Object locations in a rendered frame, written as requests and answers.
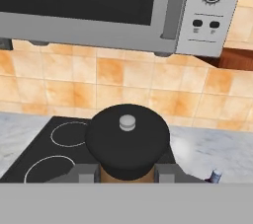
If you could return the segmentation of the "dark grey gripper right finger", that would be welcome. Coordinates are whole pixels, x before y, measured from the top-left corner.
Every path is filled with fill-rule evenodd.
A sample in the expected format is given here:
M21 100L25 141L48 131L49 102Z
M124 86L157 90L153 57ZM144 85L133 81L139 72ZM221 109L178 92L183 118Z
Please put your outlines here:
M161 184L197 184L204 180L186 174L178 164L156 164L154 181Z

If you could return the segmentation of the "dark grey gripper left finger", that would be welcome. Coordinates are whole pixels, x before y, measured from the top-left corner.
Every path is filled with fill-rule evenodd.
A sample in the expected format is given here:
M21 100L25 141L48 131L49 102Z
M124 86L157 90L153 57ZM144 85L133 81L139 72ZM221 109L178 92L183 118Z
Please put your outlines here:
M75 165L67 174L50 180L51 183L62 184L94 184L100 181L98 164Z

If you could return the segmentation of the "brown wooden cabinet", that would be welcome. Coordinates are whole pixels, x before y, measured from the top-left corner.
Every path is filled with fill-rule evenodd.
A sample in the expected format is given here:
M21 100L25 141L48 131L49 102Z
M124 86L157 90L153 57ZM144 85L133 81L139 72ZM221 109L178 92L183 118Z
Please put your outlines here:
M219 58L199 56L199 59L216 68L253 71L253 50L224 48Z

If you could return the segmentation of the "black hob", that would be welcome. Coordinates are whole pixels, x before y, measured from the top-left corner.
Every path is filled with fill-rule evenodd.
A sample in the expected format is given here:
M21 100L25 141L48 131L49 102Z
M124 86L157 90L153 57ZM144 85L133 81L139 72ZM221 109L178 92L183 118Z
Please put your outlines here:
M99 170L108 174L86 146L85 134L91 119L61 116L51 118L0 178L0 183L50 182L79 164L98 164ZM156 164L175 163L173 152L170 155L166 151L153 168Z

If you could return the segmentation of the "black pot lid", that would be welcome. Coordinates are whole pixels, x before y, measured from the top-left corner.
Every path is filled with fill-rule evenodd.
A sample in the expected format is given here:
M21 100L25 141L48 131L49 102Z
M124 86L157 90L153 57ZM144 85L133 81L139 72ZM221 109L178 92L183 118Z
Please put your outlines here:
M132 104L108 107L88 123L86 146L112 177L132 181L145 176L169 151L170 132L153 110Z

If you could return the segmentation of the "silver microwave oven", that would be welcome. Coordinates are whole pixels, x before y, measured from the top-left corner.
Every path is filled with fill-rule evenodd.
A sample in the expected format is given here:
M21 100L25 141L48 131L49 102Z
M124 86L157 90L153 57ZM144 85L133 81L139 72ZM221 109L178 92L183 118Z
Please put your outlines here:
M0 0L0 38L218 57L238 0Z

